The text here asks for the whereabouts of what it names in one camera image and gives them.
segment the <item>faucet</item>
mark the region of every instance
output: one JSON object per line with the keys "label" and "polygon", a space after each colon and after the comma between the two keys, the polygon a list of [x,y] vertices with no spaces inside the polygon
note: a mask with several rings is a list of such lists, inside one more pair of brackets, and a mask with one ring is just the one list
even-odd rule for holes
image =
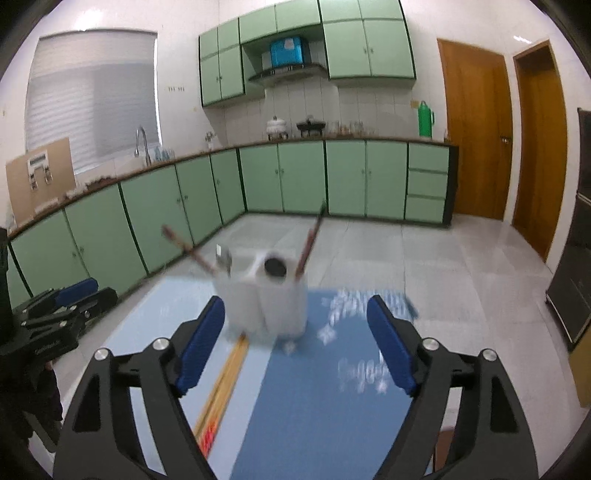
{"label": "faucet", "polygon": [[134,156],[139,157],[139,131],[142,131],[142,135],[144,136],[144,149],[146,152],[146,167],[149,167],[152,164],[152,159],[150,159],[150,154],[148,152],[148,140],[146,139],[146,130],[141,125],[135,131],[135,153]]}

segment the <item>window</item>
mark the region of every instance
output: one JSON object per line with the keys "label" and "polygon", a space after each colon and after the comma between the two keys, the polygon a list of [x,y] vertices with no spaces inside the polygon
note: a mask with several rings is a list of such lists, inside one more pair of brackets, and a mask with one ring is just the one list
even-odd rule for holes
{"label": "window", "polygon": [[94,30],[39,40],[27,90],[27,150],[69,137],[74,173],[158,144],[156,34]]}

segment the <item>cardboard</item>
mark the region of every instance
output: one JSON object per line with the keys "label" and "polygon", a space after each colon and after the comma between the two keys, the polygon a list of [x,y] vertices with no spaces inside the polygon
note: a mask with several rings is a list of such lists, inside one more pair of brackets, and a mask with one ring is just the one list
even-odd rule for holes
{"label": "cardboard", "polygon": [[[31,157],[44,151],[47,152],[53,179],[50,184],[46,184],[43,170],[36,170],[37,189],[31,190],[27,163]],[[35,217],[35,208],[53,199],[61,200],[66,192],[76,188],[70,140],[62,138],[7,162],[6,177],[12,212],[20,226]]]}

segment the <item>cabinet door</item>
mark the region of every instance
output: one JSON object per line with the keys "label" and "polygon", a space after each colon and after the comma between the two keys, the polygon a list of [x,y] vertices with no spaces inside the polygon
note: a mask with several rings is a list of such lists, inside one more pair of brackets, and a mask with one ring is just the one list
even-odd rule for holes
{"label": "cabinet door", "polygon": [[275,5],[255,10],[240,17],[239,25],[240,43],[276,33]]}
{"label": "cabinet door", "polygon": [[359,0],[361,17],[365,18],[387,18],[391,20],[402,20],[402,8],[398,0]]}
{"label": "cabinet door", "polygon": [[240,44],[238,19],[230,20],[217,27],[217,48],[219,51]]}
{"label": "cabinet door", "polygon": [[121,184],[129,220],[149,272],[181,251],[162,235],[168,225],[185,243],[192,244],[174,165],[145,173]]}
{"label": "cabinet door", "polygon": [[242,82],[242,62],[240,60],[240,47],[230,48],[219,54],[220,85],[222,98],[230,98],[244,93]]}
{"label": "cabinet door", "polygon": [[209,157],[179,163],[178,184],[195,244],[222,224]]}
{"label": "cabinet door", "polygon": [[361,20],[324,24],[324,39],[331,78],[371,75]]}
{"label": "cabinet door", "polygon": [[414,78],[413,57],[403,20],[364,20],[371,75]]}
{"label": "cabinet door", "polygon": [[407,144],[367,142],[368,216],[404,218]]}
{"label": "cabinet door", "polygon": [[199,58],[207,57],[217,53],[217,28],[212,28],[199,35]]}
{"label": "cabinet door", "polygon": [[8,252],[7,282],[8,295],[10,296],[10,305],[13,309],[19,306],[22,302],[31,298],[27,288],[25,287],[25,284],[22,282],[21,275],[17,270],[17,266],[14,264],[12,254],[10,252]]}
{"label": "cabinet door", "polygon": [[88,278],[62,211],[32,226],[11,243],[33,295]]}
{"label": "cabinet door", "polygon": [[146,276],[121,202],[113,185],[66,208],[84,265],[99,288],[121,295]]}
{"label": "cabinet door", "polygon": [[236,150],[226,150],[212,154],[211,159],[222,222],[228,223],[244,212],[238,157]]}
{"label": "cabinet door", "polygon": [[320,23],[316,0],[291,0],[276,4],[275,16],[277,17],[278,32]]}
{"label": "cabinet door", "polygon": [[217,55],[202,60],[199,63],[201,69],[201,97],[203,104],[218,102],[222,99],[220,88],[220,69]]}
{"label": "cabinet door", "polygon": [[282,212],[277,146],[241,148],[240,163],[248,209]]}
{"label": "cabinet door", "polygon": [[336,215],[364,215],[365,142],[326,142],[326,167],[329,212]]}
{"label": "cabinet door", "polygon": [[279,145],[279,168],[285,211],[317,213],[326,200],[323,143]]}
{"label": "cabinet door", "polygon": [[357,0],[320,0],[322,23],[361,19]]}

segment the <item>countertop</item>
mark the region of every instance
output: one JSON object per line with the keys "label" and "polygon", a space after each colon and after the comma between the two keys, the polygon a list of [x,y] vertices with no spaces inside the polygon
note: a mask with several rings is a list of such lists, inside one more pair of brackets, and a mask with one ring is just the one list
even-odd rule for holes
{"label": "countertop", "polygon": [[174,158],[172,160],[152,163],[149,167],[141,168],[139,170],[134,170],[132,172],[126,173],[126,174],[121,175],[119,177],[114,177],[112,179],[108,179],[96,187],[92,187],[90,189],[87,189],[83,192],[80,192],[79,194],[76,194],[68,199],[64,199],[61,202],[58,202],[58,203],[46,208],[45,210],[40,212],[37,216],[35,216],[29,222],[18,225],[14,230],[9,232],[8,238],[9,239],[15,238],[19,234],[23,233],[24,231],[26,231],[27,229],[29,229],[30,227],[35,225],[37,222],[40,222],[44,218],[50,216],[52,213],[55,213],[56,211],[61,210],[62,208],[65,208],[68,205],[75,203],[78,200],[81,200],[82,198],[84,198],[88,195],[99,192],[104,188],[107,188],[107,187],[110,187],[111,185],[115,185],[115,184],[119,183],[120,181],[129,180],[133,177],[147,173],[149,171],[158,170],[159,168],[164,168],[164,167],[167,167],[170,165],[174,165],[175,163],[180,163],[183,161],[192,160],[194,158],[204,157],[206,155],[210,155],[213,153],[223,152],[226,150],[234,150],[236,148],[256,147],[258,145],[283,144],[283,143],[292,143],[292,142],[321,141],[321,140],[378,140],[378,141],[383,140],[383,141],[398,141],[398,142],[420,143],[420,144],[428,144],[428,145],[439,145],[439,146],[443,146],[443,147],[454,147],[455,146],[454,144],[428,140],[426,138],[420,138],[420,137],[405,138],[405,137],[379,137],[379,136],[375,136],[375,135],[345,135],[345,136],[325,135],[322,137],[289,138],[286,140],[270,140],[270,141],[261,140],[259,142],[232,145],[231,147],[223,147],[223,148],[218,148],[216,150],[211,150],[211,151],[202,151],[199,153],[184,155],[182,157]]}

